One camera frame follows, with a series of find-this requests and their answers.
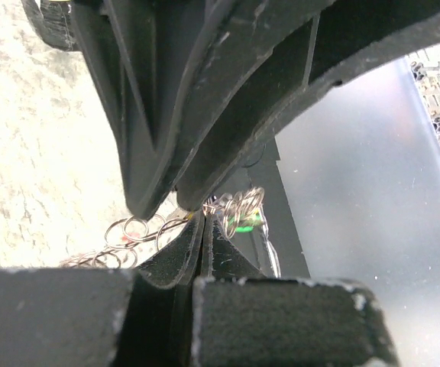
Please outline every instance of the reflective surface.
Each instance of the reflective surface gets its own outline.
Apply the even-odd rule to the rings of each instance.
[[[404,366],[440,366],[440,149],[405,60],[331,91],[277,136],[313,278],[362,281]]]

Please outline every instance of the speckled floor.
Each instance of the speckled floor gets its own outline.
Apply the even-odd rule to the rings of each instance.
[[[0,2],[0,267],[56,266],[101,248],[108,225],[128,215],[82,55],[50,49],[19,0]],[[143,261],[153,244],[141,250]]]

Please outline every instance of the black cable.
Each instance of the black cable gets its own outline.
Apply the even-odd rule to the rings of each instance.
[[[255,161],[252,164],[245,164],[245,165],[242,166],[242,168],[251,168],[251,167],[255,166],[256,164],[258,164],[260,162],[260,160],[263,159],[265,151],[266,151],[266,145],[263,146],[263,150],[260,152],[260,156],[257,159],[257,161]]]

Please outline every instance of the metal ring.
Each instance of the metal ring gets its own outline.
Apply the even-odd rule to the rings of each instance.
[[[135,251],[135,247],[130,247],[122,251],[126,251],[122,264],[124,265],[125,262],[128,260],[128,256],[132,255],[134,257],[134,260],[130,265],[127,266],[127,268],[134,268],[138,263],[138,254]]]
[[[94,264],[88,264],[85,266],[88,266],[90,268],[98,268],[99,266],[96,266],[96,263],[98,263],[99,266],[102,266],[103,268],[107,268],[106,263],[103,260],[100,260],[99,258],[95,259]]]
[[[155,240],[155,245],[156,245],[156,251],[159,252],[159,237],[162,234],[162,232],[164,232],[167,228],[167,226],[173,222],[182,222],[182,223],[186,223],[187,220],[185,219],[181,219],[181,218],[174,218],[174,219],[170,219],[167,222],[165,222],[162,227],[159,228],[159,230],[157,231],[156,234],[156,240]]]
[[[107,246],[105,245],[105,247],[102,250],[95,252],[95,255],[91,259],[91,267],[92,268],[94,268],[96,266],[96,261],[101,261],[101,260],[98,260],[98,257],[103,256],[105,254],[106,247]]]
[[[160,214],[154,214],[154,216],[152,218],[159,218],[160,220],[162,220],[162,224],[166,223],[166,219],[161,216]],[[153,239],[155,239],[156,237],[156,233],[151,233],[150,235],[146,235],[143,237],[142,242],[147,242],[147,241],[151,241]]]
[[[84,254],[82,254],[81,256],[78,257],[77,265],[79,266],[79,265],[85,264],[86,262],[93,260],[95,257],[95,254],[96,254],[96,251],[85,252]]]
[[[129,250],[130,248],[132,248],[136,244],[138,244],[138,242],[133,242],[133,241],[129,240],[128,242],[120,244],[120,245],[108,245],[108,248],[113,249],[113,250],[117,250],[117,251]]]
[[[112,256],[112,257],[115,258],[115,260],[116,260],[117,263],[118,263],[118,266],[117,266],[116,268],[110,268],[110,267],[106,264],[106,261],[105,261],[104,259],[103,259],[103,260],[99,260],[99,259],[97,259],[97,258],[93,259],[92,266],[95,266],[95,262],[96,262],[96,261],[99,261],[99,262],[101,262],[101,263],[105,266],[105,268],[108,268],[108,269],[119,269],[119,268],[121,268],[121,260],[120,260],[120,258],[119,258],[114,252],[111,252],[111,251],[105,251],[105,252],[100,252],[100,253],[99,253],[99,256],[107,256],[107,255],[110,255],[110,256]]]
[[[114,229],[116,226],[118,226],[119,224],[122,224],[123,222],[127,222],[127,220],[129,220],[130,218],[121,218],[115,222],[113,222],[107,229],[105,232],[105,244],[111,248],[114,248],[114,246],[122,246],[124,244],[117,244],[117,245],[111,245],[110,242],[108,241],[108,235],[111,232],[112,229]]]
[[[145,234],[143,236],[139,237],[133,237],[132,235],[129,235],[127,233],[127,226],[132,223],[132,222],[139,222],[142,226],[144,226],[145,228]],[[130,218],[125,220],[125,223],[123,224],[123,230],[122,230],[123,235],[130,241],[132,242],[143,242],[144,241],[144,237],[147,237],[147,235],[149,234],[149,226],[147,224],[147,222],[145,222],[142,219],[139,218],[135,218],[134,216],[131,216]]]

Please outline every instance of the black plastic part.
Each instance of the black plastic part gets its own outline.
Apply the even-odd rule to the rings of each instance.
[[[252,154],[249,162],[257,162],[252,167],[237,169],[218,189],[216,196],[223,193],[246,191],[252,187],[263,187],[264,215],[267,218],[269,240],[274,245],[284,277],[309,278],[303,246],[293,221],[290,205],[284,191],[278,170],[280,156],[274,139]],[[264,234],[261,228],[250,233],[236,234],[231,241],[242,255],[268,276],[273,276]]]
[[[180,205],[198,206],[246,154],[333,86],[438,42],[440,0],[336,1],[313,18],[312,26],[304,25],[277,45],[232,98],[177,184]],[[217,145],[222,149],[212,151]]]
[[[105,367],[134,271],[0,270],[0,367]]]
[[[0,271],[0,367],[391,366],[394,353],[368,290],[266,279],[201,213],[134,270]]]
[[[173,187],[198,209],[333,86],[440,42],[440,0],[74,4],[127,203],[144,219]]]
[[[77,51],[79,46],[70,24],[71,1],[21,0],[35,33],[49,46],[62,51]]]
[[[194,366],[398,364],[374,296],[350,282],[199,278],[193,313]]]

